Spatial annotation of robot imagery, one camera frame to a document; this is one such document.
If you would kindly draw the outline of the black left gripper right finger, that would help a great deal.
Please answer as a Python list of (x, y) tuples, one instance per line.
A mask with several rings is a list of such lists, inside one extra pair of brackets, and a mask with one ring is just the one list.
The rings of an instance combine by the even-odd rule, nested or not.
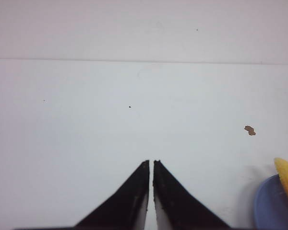
[(228, 230), (230, 226), (194, 198), (161, 161), (154, 161), (154, 202), (159, 230)]

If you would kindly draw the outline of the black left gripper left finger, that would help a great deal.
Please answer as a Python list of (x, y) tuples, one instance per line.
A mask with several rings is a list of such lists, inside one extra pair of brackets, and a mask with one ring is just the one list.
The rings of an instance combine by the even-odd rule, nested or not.
[(79, 230), (143, 230), (149, 198), (149, 161), (74, 227)]

